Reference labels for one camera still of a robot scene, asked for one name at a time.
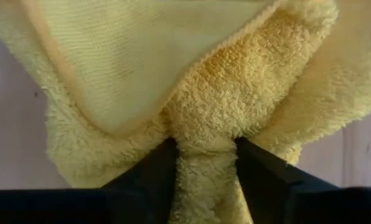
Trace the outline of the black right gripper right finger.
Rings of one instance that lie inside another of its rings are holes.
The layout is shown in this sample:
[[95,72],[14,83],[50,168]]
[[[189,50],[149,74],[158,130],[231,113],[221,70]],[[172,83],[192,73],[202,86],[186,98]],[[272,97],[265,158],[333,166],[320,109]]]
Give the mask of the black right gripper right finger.
[[371,224],[371,187],[340,188],[246,138],[237,175],[254,224]]

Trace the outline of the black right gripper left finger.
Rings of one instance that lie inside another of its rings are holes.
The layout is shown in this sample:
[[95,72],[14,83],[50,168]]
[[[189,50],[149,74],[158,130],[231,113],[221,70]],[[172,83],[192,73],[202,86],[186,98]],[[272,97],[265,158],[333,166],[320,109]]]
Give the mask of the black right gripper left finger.
[[0,190],[0,224],[167,224],[178,153],[169,138],[100,188]]

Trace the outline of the pale yellow plush microfiber towel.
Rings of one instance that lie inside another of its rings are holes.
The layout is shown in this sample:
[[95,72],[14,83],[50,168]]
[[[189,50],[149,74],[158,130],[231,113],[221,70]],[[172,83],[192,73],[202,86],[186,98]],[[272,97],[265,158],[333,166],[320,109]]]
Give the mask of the pale yellow plush microfiber towel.
[[169,224],[257,224],[235,138],[288,164],[371,112],[371,0],[0,0],[47,95],[47,152],[101,187],[177,141]]

